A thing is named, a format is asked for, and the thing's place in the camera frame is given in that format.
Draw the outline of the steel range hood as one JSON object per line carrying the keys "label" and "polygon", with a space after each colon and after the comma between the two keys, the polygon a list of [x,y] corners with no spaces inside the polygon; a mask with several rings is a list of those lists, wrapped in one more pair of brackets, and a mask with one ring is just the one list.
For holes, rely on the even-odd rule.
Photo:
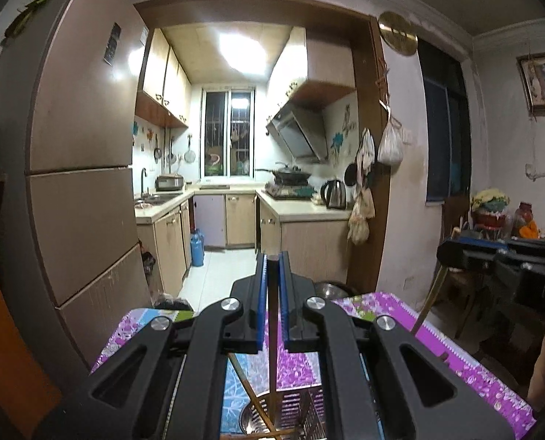
{"label": "steel range hood", "polygon": [[266,129],[282,140],[295,161],[321,163],[328,158],[325,123],[319,110],[288,102],[271,117]]}

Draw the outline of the black wok on stove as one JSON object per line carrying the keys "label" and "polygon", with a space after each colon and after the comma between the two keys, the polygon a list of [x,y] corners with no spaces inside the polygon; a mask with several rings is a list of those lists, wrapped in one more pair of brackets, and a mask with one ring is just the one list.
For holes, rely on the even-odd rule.
{"label": "black wok on stove", "polygon": [[284,164],[280,168],[257,168],[257,172],[267,172],[274,176],[274,183],[284,186],[303,186],[308,184],[310,173],[303,171],[298,166]]}

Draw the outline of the light bamboo chopstick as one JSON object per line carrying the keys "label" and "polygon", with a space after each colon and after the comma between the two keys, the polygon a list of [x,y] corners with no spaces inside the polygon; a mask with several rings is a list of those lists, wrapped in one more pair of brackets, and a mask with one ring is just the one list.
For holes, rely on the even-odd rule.
{"label": "light bamboo chopstick", "polygon": [[423,322],[425,322],[430,309],[433,307],[433,304],[435,304],[436,298],[437,296],[439,296],[440,289],[443,286],[443,282],[446,280],[447,272],[448,268],[445,266],[441,266],[440,269],[437,271],[436,278],[433,281],[432,287],[429,289],[429,294],[428,296],[426,296],[423,308],[421,312],[419,312],[418,318],[416,319],[416,322],[411,329],[411,334],[413,336],[416,336],[416,334],[419,332],[419,329],[421,329],[421,326],[423,326]]}
{"label": "light bamboo chopstick", "polygon": [[283,440],[295,434],[295,429],[276,430],[274,432],[255,432],[250,434],[222,434],[219,440]]}
{"label": "light bamboo chopstick", "polygon": [[246,373],[241,368],[240,362],[237,360],[237,357],[234,353],[228,354],[229,361],[232,363],[233,369],[236,372],[236,375],[240,379],[240,383],[243,385],[243,389],[246,391],[248,397],[250,398],[250,401],[252,402],[255,410],[261,417],[262,421],[268,428],[270,433],[273,433],[276,431],[276,428],[274,426],[274,422],[269,418],[268,414],[264,411],[262,408],[257,396],[255,395],[250,382],[247,379]]}

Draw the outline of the framed wall picture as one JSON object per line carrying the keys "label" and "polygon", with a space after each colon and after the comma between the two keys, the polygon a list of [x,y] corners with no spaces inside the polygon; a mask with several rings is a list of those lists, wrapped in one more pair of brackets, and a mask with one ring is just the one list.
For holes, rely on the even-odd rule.
{"label": "framed wall picture", "polygon": [[545,116],[545,53],[517,58],[528,111],[532,116]]}

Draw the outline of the brown three-door refrigerator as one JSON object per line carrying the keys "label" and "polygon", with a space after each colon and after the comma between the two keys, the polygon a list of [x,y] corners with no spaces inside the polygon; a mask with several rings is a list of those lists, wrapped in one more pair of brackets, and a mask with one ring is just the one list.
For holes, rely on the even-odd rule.
{"label": "brown three-door refrigerator", "polygon": [[131,170],[146,38],[129,0],[48,0],[0,56],[1,290],[65,392],[151,302]]}

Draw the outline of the steel electric kettle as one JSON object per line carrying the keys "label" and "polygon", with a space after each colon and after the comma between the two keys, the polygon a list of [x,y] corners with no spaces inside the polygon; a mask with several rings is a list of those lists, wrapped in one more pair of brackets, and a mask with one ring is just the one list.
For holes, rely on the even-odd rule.
{"label": "steel electric kettle", "polygon": [[346,202],[346,186],[339,179],[333,179],[325,182],[320,189],[320,197],[329,210],[345,210]]}

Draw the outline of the kitchen window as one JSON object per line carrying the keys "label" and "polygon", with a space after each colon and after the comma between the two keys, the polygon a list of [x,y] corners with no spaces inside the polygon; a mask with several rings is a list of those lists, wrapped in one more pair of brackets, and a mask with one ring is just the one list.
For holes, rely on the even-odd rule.
{"label": "kitchen window", "polygon": [[253,176],[253,88],[205,91],[201,108],[203,175]]}

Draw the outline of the blue water jug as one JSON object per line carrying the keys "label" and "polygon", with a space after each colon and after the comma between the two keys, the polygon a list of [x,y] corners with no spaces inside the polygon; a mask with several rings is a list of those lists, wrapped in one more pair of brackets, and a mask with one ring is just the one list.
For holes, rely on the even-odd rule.
{"label": "blue water jug", "polygon": [[204,265],[205,259],[205,237],[200,230],[194,230],[190,241],[191,260],[194,267]]}

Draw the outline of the hanging white plastic bag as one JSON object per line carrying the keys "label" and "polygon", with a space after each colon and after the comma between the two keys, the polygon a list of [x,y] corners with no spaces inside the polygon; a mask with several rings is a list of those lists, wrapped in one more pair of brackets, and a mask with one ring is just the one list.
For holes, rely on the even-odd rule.
{"label": "hanging white plastic bag", "polygon": [[404,141],[401,135],[402,124],[390,117],[382,134],[378,148],[377,161],[383,165],[397,167],[404,159]]}

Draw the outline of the round gold wall clock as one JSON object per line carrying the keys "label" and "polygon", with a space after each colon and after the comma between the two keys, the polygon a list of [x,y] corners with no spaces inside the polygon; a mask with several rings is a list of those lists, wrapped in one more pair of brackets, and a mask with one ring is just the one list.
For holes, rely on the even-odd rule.
{"label": "round gold wall clock", "polygon": [[396,53],[411,57],[419,46],[413,25],[402,15],[392,11],[383,12],[378,19],[379,32],[384,42]]}

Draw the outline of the steel bowl on floor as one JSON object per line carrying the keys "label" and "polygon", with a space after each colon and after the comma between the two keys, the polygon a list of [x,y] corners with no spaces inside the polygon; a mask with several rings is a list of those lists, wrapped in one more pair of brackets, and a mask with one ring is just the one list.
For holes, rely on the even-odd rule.
{"label": "steel bowl on floor", "polygon": [[315,294],[326,300],[337,300],[353,297],[356,292],[344,283],[320,281],[314,284]]}

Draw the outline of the blue perforated utensil holder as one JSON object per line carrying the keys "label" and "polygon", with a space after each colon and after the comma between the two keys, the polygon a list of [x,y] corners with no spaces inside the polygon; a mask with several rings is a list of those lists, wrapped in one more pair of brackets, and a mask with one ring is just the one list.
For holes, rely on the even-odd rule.
{"label": "blue perforated utensil holder", "polygon": [[[286,439],[326,439],[322,388],[313,386],[278,392],[276,420],[276,430],[296,430]],[[251,401],[241,411],[240,430],[243,434],[269,432]]]}

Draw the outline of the floral striped tablecloth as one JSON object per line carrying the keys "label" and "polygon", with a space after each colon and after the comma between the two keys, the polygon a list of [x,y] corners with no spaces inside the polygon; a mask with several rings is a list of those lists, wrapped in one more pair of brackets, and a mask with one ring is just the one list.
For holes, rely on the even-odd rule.
{"label": "floral striped tablecloth", "polygon": [[[510,439],[509,422],[389,317],[363,321],[288,295],[294,352],[320,359],[331,439]],[[226,363],[261,345],[260,299],[235,294],[185,323],[157,318],[91,378],[80,439],[217,439]]]}

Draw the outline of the wooden chair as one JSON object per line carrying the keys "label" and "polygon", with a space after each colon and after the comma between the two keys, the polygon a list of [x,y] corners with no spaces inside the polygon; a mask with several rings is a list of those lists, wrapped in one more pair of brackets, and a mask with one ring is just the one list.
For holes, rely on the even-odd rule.
{"label": "wooden chair", "polygon": [[[469,227],[469,196],[450,196],[443,202],[443,240],[454,241],[460,237],[473,237]],[[443,296],[457,308],[457,327],[454,339],[458,340],[475,305],[477,277],[461,268],[447,268],[443,281]]]}

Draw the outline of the orange wooden cabinet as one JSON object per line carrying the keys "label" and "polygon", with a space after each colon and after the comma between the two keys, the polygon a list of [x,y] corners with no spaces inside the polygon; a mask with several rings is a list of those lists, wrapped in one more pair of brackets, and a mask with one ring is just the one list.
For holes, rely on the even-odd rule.
{"label": "orange wooden cabinet", "polygon": [[[0,207],[4,181],[0,179]],[[0,438],[32,438],[61,393],[18,332],[0,288]]]}

